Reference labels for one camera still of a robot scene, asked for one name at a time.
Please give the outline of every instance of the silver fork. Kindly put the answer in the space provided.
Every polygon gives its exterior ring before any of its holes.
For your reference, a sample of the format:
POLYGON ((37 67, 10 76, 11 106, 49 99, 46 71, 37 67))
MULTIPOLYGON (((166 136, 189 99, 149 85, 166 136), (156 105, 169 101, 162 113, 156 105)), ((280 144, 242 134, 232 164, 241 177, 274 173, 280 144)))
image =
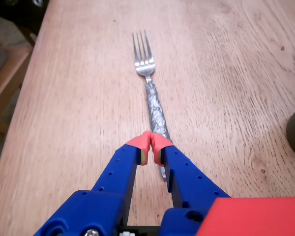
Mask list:
MULTIPOLYGON (((138 33, 136 33, 136 39, 138 43, 139 56, 140 56, 138 57, 135 36, 134 34, 132 34, 133 49, 134 49, 134 65, 136 67, 137 73, 146 78, 147 103, 149 108, 152 133, 161 134, 168 140, 172 141, 166 126, 165 116, 163 113, 161 102, 159 100, 155 84, 151 78, 151 74, 153 74, 155 71, 155 62, 151 53, 151 48, 149 47, 147 33, 145 31, 144 31, 144 37, 146 41, 145 44, 143 41, 142 33, 140 32, 140 37, 138 36, 138 33)), ((160 167, 160 171, 161 171, 162 177, 166 178, 164 167, 160 167)))

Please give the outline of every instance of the wood grain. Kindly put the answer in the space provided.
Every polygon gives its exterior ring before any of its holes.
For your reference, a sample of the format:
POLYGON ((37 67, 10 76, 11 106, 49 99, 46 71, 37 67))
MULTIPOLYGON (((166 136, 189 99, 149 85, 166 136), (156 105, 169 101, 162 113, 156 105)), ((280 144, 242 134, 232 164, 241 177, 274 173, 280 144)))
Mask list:
MULTIPOLYGON (((174 144, 233 197, 295 196, 295 0, 51 0, 0 160, 0 235, 35 233, 149 129, 143 29, 174 144)), ((165 186, 138 168, 129 224, 160 224, 165 186)))

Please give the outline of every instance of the red plastic part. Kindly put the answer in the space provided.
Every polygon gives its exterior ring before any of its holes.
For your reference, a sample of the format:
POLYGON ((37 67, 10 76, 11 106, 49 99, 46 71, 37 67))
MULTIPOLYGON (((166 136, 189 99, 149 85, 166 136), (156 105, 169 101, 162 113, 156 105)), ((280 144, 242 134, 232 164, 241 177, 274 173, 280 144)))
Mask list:
POLYGON ((168 146, 174 146, 174 144, 169 141, 167 138, 165 138, 161 134, 152 134, 151 135, 151 146, 154 153, 154 162, 157 165, 164 166, 161 164, 161 149, 168 147, 168 146))
POLYGON ((141 156, 142 166, 148 163, 148 151, 149 151, 150 140, 151 140, 151 131, 145 131, 142 135, 137 136, 126 143, 129 146, 139 148, 141 149, 141 151, 143 151, 145 157, 141 156))
POLYGON ((295 236, 295 197, 218 198, 197 236, 295 236))

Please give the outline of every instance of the fork handle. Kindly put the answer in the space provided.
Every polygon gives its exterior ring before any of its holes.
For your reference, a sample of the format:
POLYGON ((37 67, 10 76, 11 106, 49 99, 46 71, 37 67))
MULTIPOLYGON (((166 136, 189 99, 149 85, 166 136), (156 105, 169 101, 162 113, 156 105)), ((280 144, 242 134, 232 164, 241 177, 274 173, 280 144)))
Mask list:
MULTIPOLYGON (((146 77, 146 81, 147 104, 152 133, 161 134, 168 140, 172 141, 171 137, 169 136, 165 116, 158 97, 155 83, 150 76, 146 77)), ((164 167, 160 167, 160 170, 162 177, 166 178, 164 167)))

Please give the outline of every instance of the blue gripper arm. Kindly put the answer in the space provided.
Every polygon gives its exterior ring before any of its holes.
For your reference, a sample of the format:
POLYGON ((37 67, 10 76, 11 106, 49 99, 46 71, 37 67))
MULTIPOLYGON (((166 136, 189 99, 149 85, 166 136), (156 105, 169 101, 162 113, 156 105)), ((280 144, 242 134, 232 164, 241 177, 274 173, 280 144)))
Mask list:
POLYGON ((159 236, 194 236, 216 198, 230 197, 175 146, 161 150, 174 208, 163 217, 159 236))
POLYGON ((38 230, 35 236, 83 236, 93 229, 101 236, 116 236, 127 225, 141 150, 119 148, 91 190, 76 191, 38 230))

